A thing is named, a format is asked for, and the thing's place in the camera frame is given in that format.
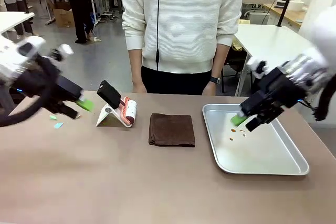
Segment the black drawstring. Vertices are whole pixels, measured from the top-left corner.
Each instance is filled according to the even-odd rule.
[[[157,11],[158,11],[158,19],[156,20],[156,69],[159,70],[159,61],[160,61],[160,52],[159,52],[159,8],[160,8],[160,0],[157,0]]]

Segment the white tabletop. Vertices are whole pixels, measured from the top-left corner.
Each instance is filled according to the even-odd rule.
[[[33,17],[34,13],[0,12],[0,34]]]
[[[294,59],[312,43],[287,27],[239,25],[236,38],[251,57],[267,61],[269,69]]]

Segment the sweater sleeve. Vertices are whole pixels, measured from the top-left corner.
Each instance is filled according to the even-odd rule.
[[[127,49],[142,49],[146,26],[143,0],[123,0],[123,5],[125,12],[122,15],[122,28],[125,31]]]
[[[231,46],[233,34],[238,31],[243,0],[223,0],[219,9],[217,43]]]

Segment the black watch strap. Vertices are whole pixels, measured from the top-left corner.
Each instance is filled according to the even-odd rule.
[[[220,78],[215,78],[215,77],[210,77],[210,81],[215,83],[215,84],[219,84]]]

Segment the cardboard box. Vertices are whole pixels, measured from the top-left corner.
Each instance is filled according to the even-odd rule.
[[[52,9],[56,25],[58,27],[74,27],[75,21],[73,20],[73,14],[69,2],[56,2],[53,4],[50,0],[47,0],[50,8]]]

